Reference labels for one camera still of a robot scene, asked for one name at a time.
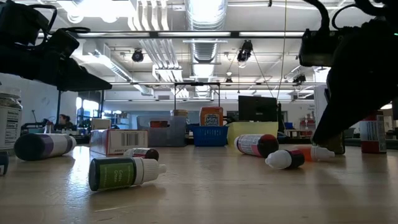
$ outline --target white cap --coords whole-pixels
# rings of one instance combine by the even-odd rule
[[[134,154],[134,150],[133,149],[128,149],[126,152],[123,153],[124,157],[132,157]]]
[[[238,137],[236,137],[235,138],[235,141],[234,141],[234,147],[237,149],[237,150],[239,150],[238,149],[238,139],[240,138],[240,136],[238,136]]]
[[[137,175],[134,185],[156,180],[159,174],[166,172],[166,165],[159,165],[155,159],[143,159],[141,157],[132,158],[136,162]]]
[[[286,150],[278,150],[268,155],[266,164],[275,169],[285,169],[292,164],[292,156]]]
[[[11,95],[15,98],[20,98],[21,90],[18,88],[14,88],[14,87],[0,85],[0,94],[7,94],[7,95]]]
[[[311,147],[311,159],[312,161],[326,160],[329,158],[334,158],[335,153],[329,151],[325,147],[312,146]]]

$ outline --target yellow bin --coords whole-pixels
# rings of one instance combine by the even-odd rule
[[[228,145],[242,134],[271,134],[277,138],[278,122],[233,122],[228,125]]]

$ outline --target cardboard box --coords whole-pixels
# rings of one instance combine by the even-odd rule
[[[91,131],[90,150],[103,155],[123,155],[134,147],[148,147],[148,132],[128,129]]]

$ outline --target green label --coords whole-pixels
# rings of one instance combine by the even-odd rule
[[[134,182],[133,177],[132,162],[100,165],[98,190],[130,187]]]

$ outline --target desk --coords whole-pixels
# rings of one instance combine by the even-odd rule
[[[329,163],[275,170],[227,147],[158,150],[166,174],[105,192],[88,186],[87,147],[37,162],[12,157],[0,223],[398,223],[398,151],[347,147]]]

